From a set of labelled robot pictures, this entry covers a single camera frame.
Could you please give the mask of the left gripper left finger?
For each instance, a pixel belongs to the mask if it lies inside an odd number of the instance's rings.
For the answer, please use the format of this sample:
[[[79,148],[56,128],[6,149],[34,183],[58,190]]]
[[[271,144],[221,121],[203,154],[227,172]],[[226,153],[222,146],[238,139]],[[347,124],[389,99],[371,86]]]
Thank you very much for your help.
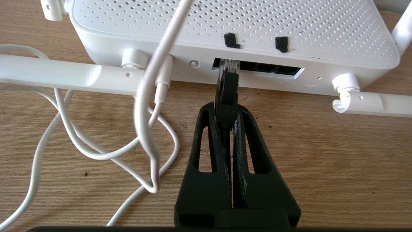
[[[199,170],[203,130],[208,129],[212,171]],[[215,214],[231,208],[231,183],[226,162],[228,152],[222,144],[212,102],[201,107],[187,168],[174,207],[177,227],[212,227]]]

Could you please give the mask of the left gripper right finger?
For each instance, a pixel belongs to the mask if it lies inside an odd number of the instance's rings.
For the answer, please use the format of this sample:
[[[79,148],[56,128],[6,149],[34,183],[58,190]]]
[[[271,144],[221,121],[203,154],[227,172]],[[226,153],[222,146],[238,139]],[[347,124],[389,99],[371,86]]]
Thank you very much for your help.
[[[233,129],[233,206],[256,212],[260,226],[297,226],[301,210],[266,146],[252,113],[238,106]]]

